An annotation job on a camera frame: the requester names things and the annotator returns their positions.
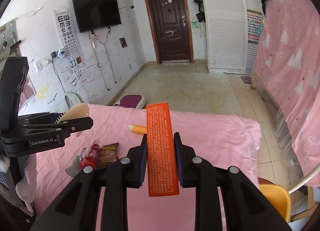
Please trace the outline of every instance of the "door lock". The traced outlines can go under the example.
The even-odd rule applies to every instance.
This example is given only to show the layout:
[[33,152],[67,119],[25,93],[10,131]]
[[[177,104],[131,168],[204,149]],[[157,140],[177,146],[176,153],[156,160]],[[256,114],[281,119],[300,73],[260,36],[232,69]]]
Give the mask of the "door lock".
[[185,27],[186,26],[186,15],[181,15],[182,18],[182,25]]

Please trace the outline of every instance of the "brown snack package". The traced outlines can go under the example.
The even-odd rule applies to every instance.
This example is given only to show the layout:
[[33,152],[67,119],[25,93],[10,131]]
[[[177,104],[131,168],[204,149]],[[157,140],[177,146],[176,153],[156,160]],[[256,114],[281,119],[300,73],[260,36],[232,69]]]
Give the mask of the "brown snack package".
[[119,159],[117,155],[118,145],[119,143],[113,143],[101,147],[101,157],[98,161],[97,169],[107,168]]

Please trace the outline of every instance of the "white wall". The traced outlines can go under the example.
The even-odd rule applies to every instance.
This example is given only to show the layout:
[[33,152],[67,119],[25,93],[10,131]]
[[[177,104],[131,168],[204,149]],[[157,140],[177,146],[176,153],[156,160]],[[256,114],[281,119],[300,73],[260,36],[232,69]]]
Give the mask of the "white wall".
[[198,22],[196,14],[199,12],[198,4],[193,0],[187,0],[189,16],[190,16],[190,25],[192,22],[197,22],[199,28],[192,28],[191,26],[191,36],[193,44],[193,58],[194,59],[204,59],[204,25]]
[[145,0],[132,0],[136,12],[137,24],[142,41],[144,56],[147,62],[156,61],[156,51],[153,44],[151,27]]
[[[198,5],[193,0],[187,0],[190,24],[192,21],[198,21],[196,13],[198,13]],[[134,9],[136,11],[137,23],[142,40],[142,46],[146,61],[156,61],[156,52],[151,34],[150,23],[148,19],[147,7],[145,0],[133,0]],[[200,28],[193,28],[192,32],[192,44],[194,59],[204,59],[204,26]]]
[[[118,0],[119,8],[131,6],[131,0]],[[21,38],[21,54],[28,57],[30,81],[36,90],[36,96],[32,98],[20,114],[28,114],[41,111],[63,111],[66,109],[63,96],[60,93],[58,84],[53,75],[52,66],[49,65],[38,73],[35,71],[34,61],[39,60],[52,51],[61,48],[60,39],[57,34],[53,11],[63,8],[70,8],[73,14],[78,39],[85,60],[85,67],[82,68],[81,81],[93,80],[90,83],[82,83],[81,90],[84,91],[87,101],[95,104],[106,105],[119,89],[128,81],[128,79],[138,71],[145,63],[145,57],[142,49],[141,39],[137,27],[135,11],[130,8],[119,10],[121,16],[121,25],[111,27],[111,35],[108,37],[108,53],[115,71],[117,84],[114,84],[111,69],[108,64],[107,56],[103,45],[97,45],[97,54],[102,63],[103,73],[110,91],[105,89],[101,73],[96,67],[97,62],[93,55],[93,50],[88,39],[87,33],[79,33],[72,0],[12,0],[7,7],[4,15],[0,19],[0,24],[29,13],[41,7],[36,14],[25,15],[17,19],[17,34]],[[100,40],[105,41],[108,29],[98,29],[95,33]],[[119,38],[125,37],[128,47],[122,48]],[[70,74],[59,71],[61,78],[66,78]],[[63,83],[66,91],[77,91],[70,83]]]

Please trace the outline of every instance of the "door frame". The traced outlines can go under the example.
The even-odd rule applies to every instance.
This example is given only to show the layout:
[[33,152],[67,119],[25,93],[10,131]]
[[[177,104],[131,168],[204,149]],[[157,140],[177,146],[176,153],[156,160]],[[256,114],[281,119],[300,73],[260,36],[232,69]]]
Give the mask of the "door frame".
[[[156,28],[155,28],[152,14],[151,14],[151,7],[149,4],[149,0],[145,0],[145,2],[146,2],[147,12],[148,12],[148,19],[149,19],[149,24],[150,24],[150,29],[151,29],[153,45],[155,47],[155,52],[156,52],[157,64],[159,65],[161,62],[160,62],[158,42],[156,39]],[[188,27],[188,38],[189,38],[189,47],[190,47],[190,63],[194,63],[195,61],[194,61],[194,57],[193,57],[193,44],[192,44],[192,34],[191,34],[191,25],[190,25],[190,15],[189,15],[187,0],[183,0],[183,6],[184,6],[185,14],[186,14],[186,21],[187,21],[187,27]]]

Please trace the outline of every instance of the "white towel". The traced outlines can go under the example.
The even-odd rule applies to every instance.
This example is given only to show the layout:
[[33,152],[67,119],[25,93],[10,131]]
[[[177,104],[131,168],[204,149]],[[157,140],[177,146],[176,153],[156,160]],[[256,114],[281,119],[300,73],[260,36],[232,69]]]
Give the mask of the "white towel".
[[10,167],[10,158],[5,154],[0,154],[0,172],[7,173]]
[[36,154],[28,156],[27,163],[24,168],[24,176],[22,180],[16,185],[16,192],[26,203],[30,212],[33,213],[32,202],[35,199],[37,188],[37,157]]

